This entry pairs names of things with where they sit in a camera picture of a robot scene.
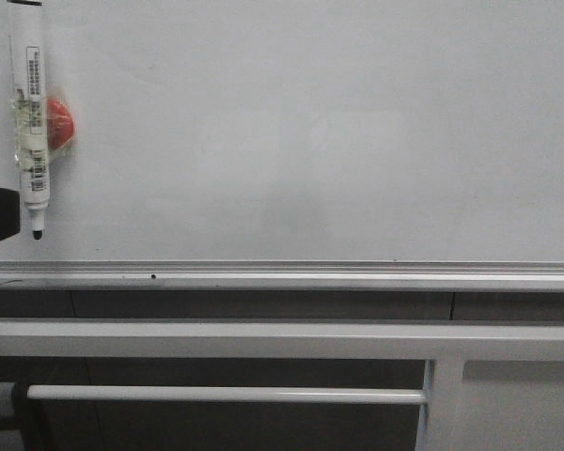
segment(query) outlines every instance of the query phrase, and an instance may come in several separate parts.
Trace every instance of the red magnet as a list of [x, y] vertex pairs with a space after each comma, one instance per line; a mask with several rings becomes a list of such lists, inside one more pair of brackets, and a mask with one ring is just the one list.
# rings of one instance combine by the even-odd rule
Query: red magnet
[[57, 150], [66, 146], [75, 134], [75, 124], [69, 108], [59, 99], [49, 97], [48, 107], [48, 146]]

